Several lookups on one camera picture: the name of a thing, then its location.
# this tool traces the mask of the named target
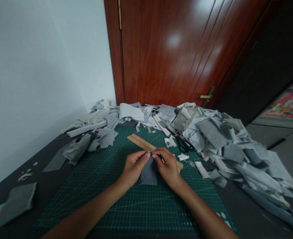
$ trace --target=green cutting mat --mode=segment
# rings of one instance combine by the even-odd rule
[[[117,126],[118,136],[113,146],[98,152],[86,152],[80,163],[56,193],[44,210],[35,226],[51,228],[101,193],[121,175],[126,156],[140,151],[141,148],[126,137],[135,133],[156,147],[165,147],[166,136],[161,131],[148,133],[141,128]],[[178,147],[169,150],[180,155]],[[237,232],[224,204],[210,179],[202,179],[193,161],[199,160],[195,152],[189,153],[190,159],[182,161],[182,178],[217,213],[222,215],[229,226]],[[139,185],[138,182],[103,216],[95,226],[96,231],[132,232],[186,232],[196,233],[196,223],[188,209],[167,186],[160,175],[158,185]]]

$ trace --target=wooden ruler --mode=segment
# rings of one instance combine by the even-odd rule
[[[153,152],[156,149],[155,146],[151,145],[149,142],[147,142],[144,139],[140,138],[136,134],[129,135],[127,138],[129,140],[131,140],[133,143],[135,143],[136,145],[140,146],[142,149],[146,150],[146,151]],[[181,162],[177,161],[177,160],[176,160],[176,163],[177,163],[178,170],[180,172],[181,169],[183,169],[184,165]]]

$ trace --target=small white scrap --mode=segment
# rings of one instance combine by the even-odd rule
[[[165,145],[166,147],[176,147],[176,143],[174,142],[174,139],[172,138],[172,136],[170,136],[169,138],[164,138],[165,141]]]
[[[21,176],[21,177],[18,179],[18,182],[19,182],[20,180],[25,180],[28,176],[32,176],[33,173],[28,173],[29,171],[31,171],[31,169],[28,169],[27,172],[26,172],[23,176]]]
[[[188,158],[189,158],[189,156],[187,156],[187,155],[185,155],[185,154],[178,155],[177,157],[180,159],[180,161],[182,161],[182,160],[185,160],[185,159],[188,159]]]
[[[203,167],[201,162],[196,161],[195,165],[196,165],[198,171],[200,172],[200,175],[202,176],[202,178],[210,178],[210,175],[208,174],[206,169]]]

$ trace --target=dark table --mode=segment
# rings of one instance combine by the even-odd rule
[[[0,238],[40,238],[45,233],[44,231],[32,227],[32,225],[34,225],[36,219],[39,218],[40,214],[54,197],[62,183],[70,175],[73,167],[64,163],[59,171],[41,172],[56,152],[72,140],[73,138],[71,139],[68,136],[63,140],[53,140],[0,183],[0,204],[2,204],[7,200],[12,188],[23,184],[38,182],[33,199],[33,208],[1,227]],[[21,173],[26,172],[29,168],[32,169],[33,175],[23,182],[17,182],[18,178],[22,175]],[[236,182],[228,180],[227,186],[224,189],[219,186],[215,187],[228,213],[232,217],[234,224],[238,228],[241,238],[293,238],[293,232],[286,223],[263,210],[239,189]],[[293,199],[286,197],[286,200],[293,207]],[[178,238],[181,235],[158,234],[157,236],[162,238]],[[91,232],[88,237],[127,238],[136,237],[136,234]]]

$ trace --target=wooden door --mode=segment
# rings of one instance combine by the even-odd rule
[[[200,95],[218,89],[268,3],[120,0],[125,102],[201,105]]]

